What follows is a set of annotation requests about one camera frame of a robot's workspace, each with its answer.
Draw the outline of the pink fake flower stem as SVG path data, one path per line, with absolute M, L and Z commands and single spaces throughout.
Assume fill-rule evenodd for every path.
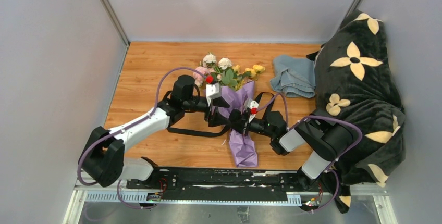
M 210 74 L 210 70 L 207 67 L 196 67 L 196 72 L 193 73 L 194 83 L 197 87 L 201 87 L 206 79 L 205 76 Z

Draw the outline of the pink wrapping paper sheet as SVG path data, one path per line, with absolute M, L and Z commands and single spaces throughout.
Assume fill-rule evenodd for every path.
M 255 142 L 245 130 L 250 118 L 249 103 L 255 100 L 255 82 L 248 82 L 238 90 L 218 84 L 207 84 L 204 91 L 207 97 L 214 92 L 220 93 L 222 99 L 229 104 L 228 107 L 219 107 L 218 111 L 230 122 L 228 144 L 235 166 L 256 167 L 258 155 Z

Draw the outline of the white fake rose stem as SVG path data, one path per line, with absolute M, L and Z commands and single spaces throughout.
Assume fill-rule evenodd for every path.
M 203 57 L 200 65 L 208 71 L 215 81 L 224 86 L 233 86 L 236 72 L 233 69 L 233 63 L 228 58 L 221 58 L 220 60 L 212 54 L 208 53 Z

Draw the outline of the yellow fake flower stem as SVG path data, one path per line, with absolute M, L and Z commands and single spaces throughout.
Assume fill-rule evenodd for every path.
M 230 87 L 234 90 L 239 90 L 247 83 L 257 80 L 259 75 L 265 70 L 264 66 L 258 64 L 253 65 L 251 68 L 246 68 L 243 72 L 240 70 L 239 65 L 233 66 L 234 78 Z

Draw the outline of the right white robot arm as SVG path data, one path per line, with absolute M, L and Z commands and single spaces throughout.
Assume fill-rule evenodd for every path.
M 357 126 L 318 109 L 292 127 L 279 111 L 265 113 L 261 119 L 255 113 L 255 108 L 233 110 L 229 116 L 232 128 L 241 134 L 252 132 L 269 137 L 270 146 L 278 155 L 287 155 L 303 144 L 312 149 L 297 178 L 300 189 L 307 192 L 317 187 L 318 177 L 362 139 Z

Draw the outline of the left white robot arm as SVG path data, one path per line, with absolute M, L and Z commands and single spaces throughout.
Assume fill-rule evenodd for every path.
M 150 159 L 126 159 L 125 153 L 133 146 L 162 130 L 170 133 L 214 138 L 229 130 L 229 120 L 223 117 L 218 108 L 228 108 L 229 104 L 222 97 L 219 83 L 207 78 L 206 95 L 201 96 L 192 76 L 181 75 L 175 81 L 172 90 L 144 115 L 123 125 L 105 129 L 102 126 L 92 130 L 78 161 L 78 180 L 88 185 L 81 176 L 86 172 L 94 181 L 92 185 L 102 187 L 112 185 L 118 180 L 139 180 L 147 189 L 154 189 L 159 184 L 156 164 Z M 201 112 L 209 127 L 223 126 L 221 132 L 204 132 L 178 129 L 173 125 L 186 113 Z

